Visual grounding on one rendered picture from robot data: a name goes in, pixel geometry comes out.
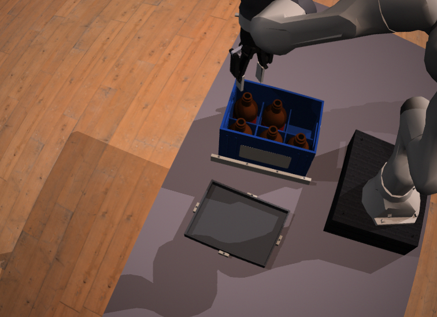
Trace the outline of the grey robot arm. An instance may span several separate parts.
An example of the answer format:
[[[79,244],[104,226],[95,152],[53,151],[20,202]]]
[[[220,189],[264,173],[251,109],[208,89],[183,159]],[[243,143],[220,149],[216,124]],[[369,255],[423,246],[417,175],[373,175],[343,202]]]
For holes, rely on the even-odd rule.
[[[241,0],[235,17],[256,46],[278,56],[297,47],[424,31],[425,67],[437,82],[437,0],[339,0],[318,13],[313,0]],[[394,151],[363,187],[362,203],[376,226],[414,224],[420,194],[436,193],[437,92],[430,101],[419,96],[403,103]]]

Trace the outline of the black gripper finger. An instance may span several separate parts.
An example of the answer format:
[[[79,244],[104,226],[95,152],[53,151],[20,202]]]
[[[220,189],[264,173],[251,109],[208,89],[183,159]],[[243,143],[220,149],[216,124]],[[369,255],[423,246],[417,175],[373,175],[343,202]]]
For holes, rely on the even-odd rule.
[[[236,78],[236,86],[240,91],[243,91],[245,81],[244,74],[246,72],[247,66],[256,51],[255,47],[252,47],[250,49],[249,55],[247,55],[246,53],[241,51],[242,46],[243,45],[240,45],[235,50],[233,48],[229,49],[229,52],[231,53],[230,72]],[[242,53],[241,55],[240,52]]]
[[[256,69],[256,78],[260,81],[260,83],[263,82],[264,79],[264,72],[265,69],[268,68],[267,64],[271,64],[273,60],[273,54],[266,53],[262,49],[260,49],[260,52],[257,53],[257,69]]]

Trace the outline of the brown bottle with blue label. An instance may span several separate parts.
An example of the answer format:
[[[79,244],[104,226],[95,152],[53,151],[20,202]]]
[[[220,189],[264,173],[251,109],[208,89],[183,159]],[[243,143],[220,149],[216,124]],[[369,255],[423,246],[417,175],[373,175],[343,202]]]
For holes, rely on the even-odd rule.
[[[286,144],[297,146],[299,148],[309,149],[309,145],[306,141],[305,134],[299,133],[294,137],[291,137]]]

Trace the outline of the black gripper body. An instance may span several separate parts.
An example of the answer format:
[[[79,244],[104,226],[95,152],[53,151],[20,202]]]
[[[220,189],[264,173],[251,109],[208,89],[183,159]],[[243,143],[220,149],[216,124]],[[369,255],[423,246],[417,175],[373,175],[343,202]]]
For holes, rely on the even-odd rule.
[[[257,49],[255,53],[260,52],[260,48],[255,45],[250,33],[245,31],[242,27],[240,27],[240,44],[239,44],[239,46],[240,45],[243,45],[241,48],[241,51],[243,51],[247,55],[249,55],[250,49],[252,47],[255,47],[255,49]]]

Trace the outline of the dark blue crate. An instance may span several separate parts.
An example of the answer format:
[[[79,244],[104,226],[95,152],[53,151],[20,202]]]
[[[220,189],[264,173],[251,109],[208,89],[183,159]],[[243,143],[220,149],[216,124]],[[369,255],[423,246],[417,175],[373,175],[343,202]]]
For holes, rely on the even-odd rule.
[[[235,83],[220,126],[218,155],[304,176],[316,155],[321,126],[320,115],[312,98],[246,79],[243,91],[240,91]],[[228,129],[237,121],[232,118],[234,104],[245,92],[252,94],[258,106],[256,123],[246,122],[253,135]],[[276,99],[282,101],[282,107],[287,112],[284,130],[278,130],[284,139],[283,143],[259,137],[269,128],[261,126],[263,111]],[[297,133],[305,134],[309,150],[286,144]]]

